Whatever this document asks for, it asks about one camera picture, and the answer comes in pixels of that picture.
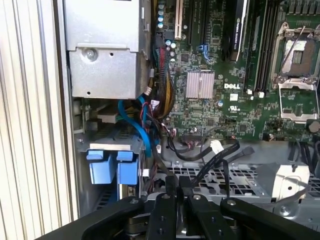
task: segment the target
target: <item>green circuit board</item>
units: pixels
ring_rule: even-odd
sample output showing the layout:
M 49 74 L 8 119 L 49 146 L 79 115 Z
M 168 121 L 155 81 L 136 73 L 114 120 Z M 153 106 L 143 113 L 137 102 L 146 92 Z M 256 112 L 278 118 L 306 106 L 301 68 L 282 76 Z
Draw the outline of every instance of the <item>green circuit board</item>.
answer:
M 198 38 L 200 38 L 199 29 L 192 29 L 192 44 L 188 45 L 188 34 L 185 27 L 182 30 L 182 40 L 174 40 L 176 43 L 175 56 L 170 61 L 170 72 L 175 84 L 176 98 L 172 112 L 166 119 L 167 124 L 176 128 L 180 136 L 185 134 L 202 135 L 207 129 L 220 126 L 235 134 L 238 139 L 244 140 L 261 140 L 263 133 L 268 133 L 285 137 L 293 135 L 301 141 L 311 141 L 314 133 L 311 134 L 308 131 L 308 123 L 301 124 L 281 118 L 278 89 L 270 87 L 268 96 L 264 98 L 255 96 L 252 99 L 252 95 L 246 93 L 246 89 L 255 87 L 258 63 L 261 57 L 259 47 L 261 42 L 266 40 L 261 38 L 266 1 L 257 1 L 259 2 L 257 3 L 259 4 L 257 15 L 253 15 L 250 9 L 247 10 L 244 20 L 245 37 L 240 46 L 241 52 L 238 61 L 223 61 L 221 58 L 223 28 L 224 24 L 228 22 L 226 21 L 228 18 L 226 15 L 227 2 L 225 0 L 208 1 L 210 14 L 207 28 L 209 28 L 209 34 L 206 35 L 206 41 L 209 45 L 208 56 L 211 63 L 208 64 L 202 54 L 195 50 Z M 190 15 L 190 2 L 191 0 L 183 1 L 184 20 Z M 280 3 L 275 29 L 278 31 L 284 22 L 289 23 L 290 28 L 301 28 L 302 26 L 317 28 L 320 24 L 320 15 L 316 14 L 316 10 L 314 10 L 314 14 L 288 14 L 292 3 L 296 4 L 295 1 Z M 175 10 L 166 7 L 164 27 L 167 31 L 174 31 L 175 16 Z M 198 21 L 197 16 L 197 14 L 193 15 L 194 21 Z M 249 51 L 250 36 L 255 38 L 255 51 Z M 188 73 L 197 71 L 214 73 L 213 98 L 189 99 L 186 97 Z M 226 84 L 237 87 L 226 88 Z M 315 91 L 301 91 L 295 88 L 284 90 L 281 92 L 281 100 L 283 107 L 297 116 L 317 112 Z

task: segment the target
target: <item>chip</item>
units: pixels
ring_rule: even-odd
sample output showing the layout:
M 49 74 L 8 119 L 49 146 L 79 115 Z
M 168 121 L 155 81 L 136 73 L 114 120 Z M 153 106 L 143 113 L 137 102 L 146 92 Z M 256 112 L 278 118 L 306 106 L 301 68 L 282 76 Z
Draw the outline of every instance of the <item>chip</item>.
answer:
M 175 39 L 175 32 L 173 32 L 173 31 L 165 31 L 164 32 L 164 39 L 165 40 L 174 40 Z
M 183 53 L 181 54 L 181 62 L 189 62 L 189 54 Z
M 214 119 L 208 119 L 206 121 L 206 125 L 209 126 L 209 127 L 213 126 L 214 124 L 215 124 L 215 120 Z
M 239 126 L 239 131 L 240 131 L 240 132 L 245 132 L 246 130 L 247 130 L 247 126 L 246 126 L 246 125 L 241 124 L 241 125 Z

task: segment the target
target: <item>chipset heatsink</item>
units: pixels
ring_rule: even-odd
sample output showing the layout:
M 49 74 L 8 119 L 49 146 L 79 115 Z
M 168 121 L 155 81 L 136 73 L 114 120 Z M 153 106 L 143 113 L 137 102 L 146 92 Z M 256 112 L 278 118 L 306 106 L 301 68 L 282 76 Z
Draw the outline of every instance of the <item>chipset heatsink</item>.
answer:
M 214 72 L 188 72 L 185 97 L 187 99 L 212 99 L 214 82 Z

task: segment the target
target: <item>label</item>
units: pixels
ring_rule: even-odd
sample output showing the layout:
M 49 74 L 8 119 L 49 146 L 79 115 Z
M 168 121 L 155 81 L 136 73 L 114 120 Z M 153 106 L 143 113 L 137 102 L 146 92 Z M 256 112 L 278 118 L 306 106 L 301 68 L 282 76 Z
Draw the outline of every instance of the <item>label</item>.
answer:
M 230 106 L 230 108 L 228 110 L 230 112 L 239 112 L 240 108 L 238 108 L 237 106 Z
M 235 84 L 235 83 L 225 83 L 224 84 L 224 89 L 240 89 L 240 85 L 239 84 Z

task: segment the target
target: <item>hole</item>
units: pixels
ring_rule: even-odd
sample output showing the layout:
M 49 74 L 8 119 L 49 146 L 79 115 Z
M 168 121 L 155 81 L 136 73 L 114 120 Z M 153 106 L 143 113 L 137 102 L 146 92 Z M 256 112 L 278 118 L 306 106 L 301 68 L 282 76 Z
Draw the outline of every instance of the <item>hole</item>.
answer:
M 163 228 L 159 228 L 159 229 L 158 229 L 158 234 L 159 234 L 159 235 L 165 234 L 165 230 L 164 230 Z

